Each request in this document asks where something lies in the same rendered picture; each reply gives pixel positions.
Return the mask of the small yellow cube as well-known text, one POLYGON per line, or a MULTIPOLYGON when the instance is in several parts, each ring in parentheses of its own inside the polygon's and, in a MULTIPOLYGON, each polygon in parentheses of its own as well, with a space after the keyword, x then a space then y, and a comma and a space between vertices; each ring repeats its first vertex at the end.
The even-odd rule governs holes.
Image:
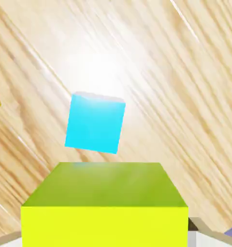
POLYGON ((159 163, 59 163, 21 206, 23 247, 188 247, 189 209, 159 163))

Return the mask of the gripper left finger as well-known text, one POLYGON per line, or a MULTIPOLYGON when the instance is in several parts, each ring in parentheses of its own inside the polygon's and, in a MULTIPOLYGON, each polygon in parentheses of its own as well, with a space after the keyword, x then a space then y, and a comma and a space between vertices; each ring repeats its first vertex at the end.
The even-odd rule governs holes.
POLYGON ((22 247, 21 232, 13 232, 0 237, 0 247, 22 247))

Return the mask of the small cyan cube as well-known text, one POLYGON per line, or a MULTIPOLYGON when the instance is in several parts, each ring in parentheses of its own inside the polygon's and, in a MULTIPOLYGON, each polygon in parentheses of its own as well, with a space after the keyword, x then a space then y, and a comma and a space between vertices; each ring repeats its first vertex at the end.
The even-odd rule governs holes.
POLYGON ((65 147, 116 154, 126 103, 86 92, 72 95, 65 147))

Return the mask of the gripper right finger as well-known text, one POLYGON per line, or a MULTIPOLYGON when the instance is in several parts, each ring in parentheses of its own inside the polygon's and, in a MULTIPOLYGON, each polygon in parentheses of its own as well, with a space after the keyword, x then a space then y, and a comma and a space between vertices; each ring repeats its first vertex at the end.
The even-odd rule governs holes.
POLYGON ((188 247, 232 247, 232 237, 212 231, 200 218, 188 219, 188 247))

